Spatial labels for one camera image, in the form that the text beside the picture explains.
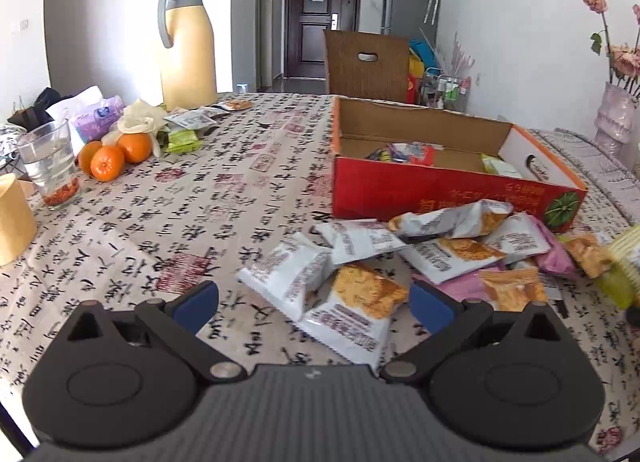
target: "vase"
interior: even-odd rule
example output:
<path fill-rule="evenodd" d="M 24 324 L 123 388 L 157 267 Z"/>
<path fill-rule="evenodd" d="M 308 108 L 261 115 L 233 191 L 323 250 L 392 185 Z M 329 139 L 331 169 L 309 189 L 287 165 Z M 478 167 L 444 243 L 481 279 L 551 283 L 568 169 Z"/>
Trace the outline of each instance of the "vase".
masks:
<path fill-rule="evenodd" d="M 625 89 L 606 83 L 602 104 L 595 120 L 595 142 L 609 156 L 620 158 L 622 145 L 631 140 L 636 117 L 634 99 Z"/>

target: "tablecloth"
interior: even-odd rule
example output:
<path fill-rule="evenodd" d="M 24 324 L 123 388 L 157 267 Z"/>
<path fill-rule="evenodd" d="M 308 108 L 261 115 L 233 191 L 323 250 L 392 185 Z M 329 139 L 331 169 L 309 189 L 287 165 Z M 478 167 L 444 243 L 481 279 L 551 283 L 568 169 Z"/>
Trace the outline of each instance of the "tablecloth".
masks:
<path fill-rule="evenodd" d="M 347 362 L 236 280 L 284 235 L 303 232 L 322 244 L 312 227 L 331 218 L 333 98 L 238 98 L 254 108 L 226 116 L 197 152 L 152 157 L 110 184 L 85 179 L 82 196 L 58 211 L 30 200 L 38 235 L 0 270 L 0 377 L 16 392 L 80 301 L 124 310 L 150 297 L 171 300 L 202 280 L 218 284 L 220 308 L 198 337 L 248 370 Z M 640 188 L 621 164 L 571 132 L 535 134 L 589 186 L 577 227 L 615 235 L 636 222 Z M 410 268 L 394 254 L 369 263 L 410 282 Z M 640 428 L 638 335 L 586 280 L 562 291 L 563 321 L 605 385 L 591 443 L 606 451 Z M 383 361 L 427 337 L 400 308 Z"/>

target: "yellow thermos jug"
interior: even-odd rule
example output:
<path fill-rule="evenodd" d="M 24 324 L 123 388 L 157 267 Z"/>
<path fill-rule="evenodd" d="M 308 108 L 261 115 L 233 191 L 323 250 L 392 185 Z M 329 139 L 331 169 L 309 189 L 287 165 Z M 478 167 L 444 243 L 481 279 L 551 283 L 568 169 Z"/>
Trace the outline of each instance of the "yellow thermos jug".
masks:
<path fill-rule="evenodd" d="M 213 28 L 202 0 L 160 0 L 158 29 L 162 95 L 167 110 L 218 100 Z"/>

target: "clear plastic cup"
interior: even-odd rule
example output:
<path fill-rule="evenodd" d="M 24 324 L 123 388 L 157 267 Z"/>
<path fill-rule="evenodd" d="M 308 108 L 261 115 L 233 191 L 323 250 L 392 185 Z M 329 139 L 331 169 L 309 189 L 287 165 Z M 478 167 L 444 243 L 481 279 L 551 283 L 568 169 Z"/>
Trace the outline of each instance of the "clear plastic cup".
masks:
<path fill-rule="evenodd" d="M 62 207 L 80 192 L 67 119 L 48 122 L 24 134 L 17 148 L 47 206 Z"/>

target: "refrigerator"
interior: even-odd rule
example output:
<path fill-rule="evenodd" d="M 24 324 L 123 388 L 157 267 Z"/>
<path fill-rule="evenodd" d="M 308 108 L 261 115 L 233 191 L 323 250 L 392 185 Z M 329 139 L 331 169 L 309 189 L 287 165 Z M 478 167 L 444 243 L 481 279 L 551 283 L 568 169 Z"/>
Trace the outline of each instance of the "refrigerator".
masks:
<path fill-rule="evenodd" d="M 381 34 L 420 41 L 427 38 L 435 48 L 438 28 L 438 13 L 435 19 L 433 17 L 435 9 L 436 0 L 431 2 L 431 6 L 429 0 L 384 0 Z"/>

